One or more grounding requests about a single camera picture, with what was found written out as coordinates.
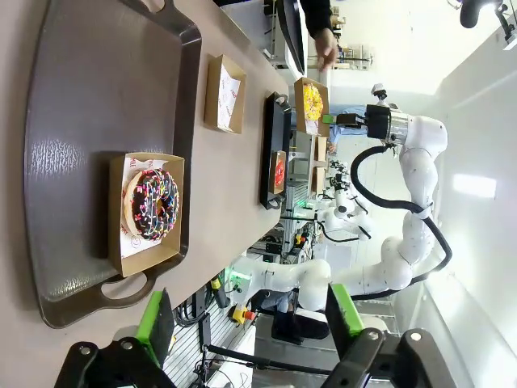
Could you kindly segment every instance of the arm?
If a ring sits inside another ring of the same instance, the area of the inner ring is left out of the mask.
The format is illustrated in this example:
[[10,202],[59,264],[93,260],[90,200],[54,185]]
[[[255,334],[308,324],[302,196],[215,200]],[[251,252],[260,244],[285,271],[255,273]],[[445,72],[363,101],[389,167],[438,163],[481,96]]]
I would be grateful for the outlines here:
[[300,0],[300,4],[305,12],[305,24],[314,39],[321,30],[325,28],[332,30],[330,0]]

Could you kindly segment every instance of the donut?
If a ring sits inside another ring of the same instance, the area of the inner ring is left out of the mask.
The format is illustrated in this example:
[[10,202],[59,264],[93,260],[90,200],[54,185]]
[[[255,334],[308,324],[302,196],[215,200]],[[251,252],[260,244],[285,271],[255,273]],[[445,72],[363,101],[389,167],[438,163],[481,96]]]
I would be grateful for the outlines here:
[[124,217],[132,234],[156,241],[169,233],[178,217],[176,182],[161,168],[139,172],[129,182]]
[[322,96],[312,83],[304,85],[304,111],[306,120],[316,121],[322,116]]

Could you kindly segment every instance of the brown serving tray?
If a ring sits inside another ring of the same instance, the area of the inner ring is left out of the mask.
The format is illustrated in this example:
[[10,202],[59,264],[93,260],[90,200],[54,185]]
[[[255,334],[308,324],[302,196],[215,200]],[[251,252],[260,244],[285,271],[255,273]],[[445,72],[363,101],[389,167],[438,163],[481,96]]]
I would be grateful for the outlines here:
[[[52,0],[40,34],[27,107],[27,237],[43,320],[65,327],[138,303],[188,249],[191,150],[201,35],[165,0]],[[107,259],[109,162],[127,152],[185,158],[181,251],[110,299],[121,280]]]

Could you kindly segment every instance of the white wall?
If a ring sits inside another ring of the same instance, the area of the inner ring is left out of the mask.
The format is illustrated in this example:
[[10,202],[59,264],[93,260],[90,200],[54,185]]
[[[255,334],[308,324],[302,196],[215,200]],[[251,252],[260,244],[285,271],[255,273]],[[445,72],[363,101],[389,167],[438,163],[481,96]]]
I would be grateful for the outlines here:
[[[452,274],[427,282],[434,313],[397,298],[404,317],[399,322],[427,327],[447,357],[463,359],[476,387],[517,385],[517,50],[504,52],[502,46],[497,30],[443,80],[438,102],[427,110],[449,134],[439,175],[439,220],[453,252]],[[455,192],[457,173],[496,179],[496,198]]]
[[333,86],[354,84],[369,91],[383,82],[389,91],[433,95],[439,83],[498,26],[482,12],[476,28],[460,25],[446,0],[346,0],[331,2],[347,18],[341,45],[367,44],[374,52],[370,74],[335,70]]

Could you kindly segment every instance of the person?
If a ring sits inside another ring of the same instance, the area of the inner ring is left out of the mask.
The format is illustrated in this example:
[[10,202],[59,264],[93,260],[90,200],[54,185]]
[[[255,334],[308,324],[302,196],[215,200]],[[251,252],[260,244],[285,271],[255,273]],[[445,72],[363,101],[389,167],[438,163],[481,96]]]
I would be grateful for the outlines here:
[[[213,0],[218,6],[227,6],[243,0]],[[330,0],[300,0],[305,12],[305,25],[314,39],[318,68],[329,69],[338,57],[338,41],[330,23]]]
[[271,337],[276,340],[301,345],[305,338],[323,340],[330,334],[326,320],[314,318],[314,315],[324,317],[323,314],[310,312],[312,316],[307,316],[296,313],[298,309],[294,291],[261,290],[250,301],[253,311],[269,311],[273,315]]
[[[366,107],[364,105],[340,105],[330,106],[330,114],[337,116],[339,113],[355,113],[358,116],[364,117],[366,112]],[[338,150],[338,141],[339,137],[343,135],[366,135],[367,134],[366,127],[363,128],[351,128],[346,125],[336,125],[332,124],[330,126],[330,138],[329,138],[329,152],[331,154],[335,154]]]

